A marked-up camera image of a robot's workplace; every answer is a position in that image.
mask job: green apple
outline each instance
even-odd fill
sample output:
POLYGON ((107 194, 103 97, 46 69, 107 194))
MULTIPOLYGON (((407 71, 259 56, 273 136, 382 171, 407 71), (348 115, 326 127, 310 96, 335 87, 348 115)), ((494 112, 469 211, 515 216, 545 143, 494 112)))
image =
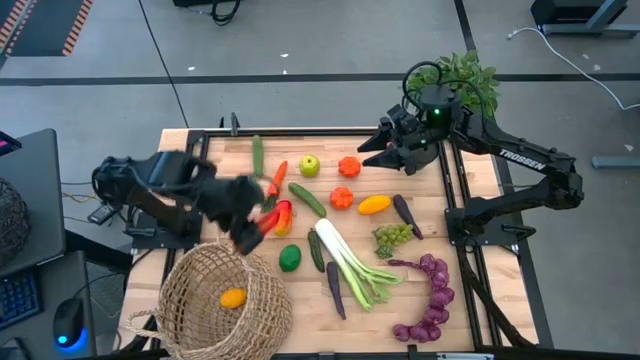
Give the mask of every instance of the green apple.
POLYGON ((312 155, 300 159, 300 173, 304 177, 315 177, 320 171, 320 160, 312 155))

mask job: white cable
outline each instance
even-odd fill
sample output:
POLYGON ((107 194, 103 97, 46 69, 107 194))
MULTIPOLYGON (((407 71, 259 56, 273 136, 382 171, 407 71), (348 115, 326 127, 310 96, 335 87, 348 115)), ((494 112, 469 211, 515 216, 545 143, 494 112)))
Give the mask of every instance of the white cable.
POLYGON ((640 103, 639 104, 634 104, 634 105, 629 105, 627 107, 623 106, 622 103, 620 102, 620 100, 618 99, 618 97, 613 93, 613 91, 609 90, 609 88, 603 84, 602 82, 600 82, 597 79, 594 79, 592 76, 588 75, 587 73, 585 73, 584 71, 582 71, 582 69, 580 69, 578 66, 576 66, 574 63, 572 63, 571 61, 569 61, 569 59, 567 59, 566 57, 560 55, 560 53, 558 53, 552 46, 551 44, 549 44, 549 41, 547 41, 546 36, 544 36, 544 34, 538 30, 538 29, 534 29, 534 28, 522 28, 522 29, 518 29, 518 30, 514 30, 512 33, 507 35, 507 38, 509 40, 511 40, 511 38, 513 38, 514 35, 517 35, 518 33, 522 32, 522 31, 533 31, 536 34, 540 35, 540 37, 542 37, 542 40, 544 40, 544 43, 547 44, 547 47, 549 48, 549 50, 551 50, 552 53, 554 53, 557 57, 559 57, 560 59, 564 60, 567 64, 571 65, 574 69, 578 70, 580 72, 580 74, 584 75, 584 77, 586 77, 587 79, 593 81, 594 83, 602 86, 603 89, 605 89, 609 95, 611 95, 611 97, 618 103, 618 106, 620 107, 621 110, 629 110, 635 107, 640 107, 640 103))

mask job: yellow pepper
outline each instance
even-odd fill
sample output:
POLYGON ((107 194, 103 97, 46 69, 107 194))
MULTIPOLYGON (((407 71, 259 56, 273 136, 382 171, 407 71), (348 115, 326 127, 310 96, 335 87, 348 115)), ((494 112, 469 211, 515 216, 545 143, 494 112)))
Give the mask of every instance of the yellow pepper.
POLYGON ((247 302, 247 292, 244 289, 229 289, 220 296, 220 305, 225 309, 236 309, 247 302))
POLYGON ((362 215, 371 215, 386 209, 391 205, 391 198, 386 195, 371 196, 358 205, 358 212, 362 215))
POLYGON ((291 231, 293 223, 293 205, 289 200, 280 200, 276 204, 276 209, 280 211, 280 218, 273 232, 278 236, 285 236, 291 231))

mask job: gray floor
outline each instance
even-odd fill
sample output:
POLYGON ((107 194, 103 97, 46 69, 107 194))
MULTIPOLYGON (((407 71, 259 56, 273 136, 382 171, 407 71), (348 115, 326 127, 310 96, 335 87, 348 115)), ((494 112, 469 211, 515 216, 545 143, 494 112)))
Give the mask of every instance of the gray floor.
MULTIPOLYGON (((463 52, 450 0, 250 0, 229 26, 143 0, 173 76, 402 72, 413 63, 463 52)), ((501 74, 575 73, 535 34, 506 33, 532 25, 531 0, 465 0, 484 66, 501 74)), ((623 19, 640 19, 632 2, 623 19)), ((633 40, 558 37, 557 49, 587 70, 640 72, 633 40)), ((164 76, 133 0, 95 0, 69 57, 9 58, 0 78, 164 76)), ((608 83, 623 103, 640 101, 640 82, 608 83)), ((373 125, 400 99, 396 82, 181 84, 177 91, 193 127, 215 127, 235 111, 243 126, 373 125)), ((640 173, 596 171, 591 156, 640 151, 640 109, 619 111, 587 82, 503 83, 499 124, 514 135, 578 157, 586 200, 572 211, 526 212, 538 228, 531 240, 556 347, 640 353, 640 173)), ((108 155, 149 156, 163 128, 183 127, 169 85, 0 87, 0 129, 15 136, 45 127, 58 132, 63 181, 87 181, 108 155)), ((536 175, 513 166, 514 183, 536 175)), ((65 187, 89 193, 88 187, 65 187)), ((65 200, 65 214, 84 218, 96 204, 65 200)), ((67 226, 114 248, 130 240, 122 223, 67 226)), ((109 324, 109 321, 97 321, 109 324)), ((103 341, 108 348, 110 339, 103 341)))

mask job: wooden table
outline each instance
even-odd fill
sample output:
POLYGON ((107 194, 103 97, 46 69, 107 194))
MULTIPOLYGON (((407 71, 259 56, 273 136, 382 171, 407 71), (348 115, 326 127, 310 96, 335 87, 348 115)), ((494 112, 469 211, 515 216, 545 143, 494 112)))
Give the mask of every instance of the wooden table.
MULTIPOLYGON (((160 151, 184 150, 188 130, 164 130, 160 151)), ((356 147, 364 136, 281 136, 265 137, 265 173, 273 174, 280 162, 288 160, 289 171, 285 183, 297 182, 305 186, 325 205, 327 218, 342 233, 351 249, 365 263, 406 277, 404 283, 390 287, 393 298, 387 304, 375 305, 370 313, 364 312, 355 301, 346 283, 341 284, 347 320, 336 314, 326 274, 313 266, 308 253, 306 235, 318 217, 309 207, 285 190, 281 199, 289 199, 294 206, 291 234, 286 238, 273 235, 255 250, 278 268, 280 250, 288 244, 297 244, 303 250, 303 261, 293 273, 282 274, 289 295, 293 299, 294 325, 291 335, 280 348, 280 353, 317 352, 405 352, 407 343, 398 342, 391 333, 396 323, 414 324, 421 318, 429 301, 429 286, 425 275, 407 268, 391 268, 373 253, 375 243, 371 231, 380 225, 401 222, 393 208, 373 216, 359 215, 355 206, 347 211, 333 210, 329 205, 329 193, 339 185, 348 186, 358 204, 371 195, 396 193, 408 201, 425 239, 412 240, 397 248, 394 257, 418 261, 421 255, 431 253, 449 264, 450 287, 456 291, 453 303, 448 306, 449 322, 442 326, 442 337, 436 342, 418 344, 419 351, 470 351, 473 350, 469 321, 462 291, 461 275, 455 249, 449 244, 443 211, 447 207, 442 183, 442 174, 437 161, 422 171, 408 177, 403 172, 381 168, 363 168, 355 179, 345 179, 338 174, 338 161, 344 156, 356 156, 362 160, 371 154, 358 154, 356 147), (307 179, 300 175, 297 164, 307 154, 320 159, 320 175, 307 179)), ((219 176, 234 176, 252 172, 250 137, 216 137, 209 143, 208 160, 218 167, 219 176)), ((449 154, 452 171, 453 156, 449 154)), ((464 153, 463 160, 472 196, 493 197, 500 195, 491 158, 464 153)), ((456 176, 453 176, 457 203, 462 204, 456 176)), ((215 239, 218 233, 215 224, 205 223, 202 242, 215 239)), ((525 293, 523 278, 517 258, 500 247, 483 248, 493 297, 518 330, 535 342, 529 301, 525 293)), ((325 249, 325 261, 330 259, 325 249)), ((133 337, 124 327, 133 312, 153 309, 157 305, 166 250, 154 250, 132 270, 129 277, 119 330, 123 344, 133 337)), ((483 307, 478 304, 480 324, 485 344, 489 333, 483 307)), ((144 319, 138 322, 141 326, 144 319)))

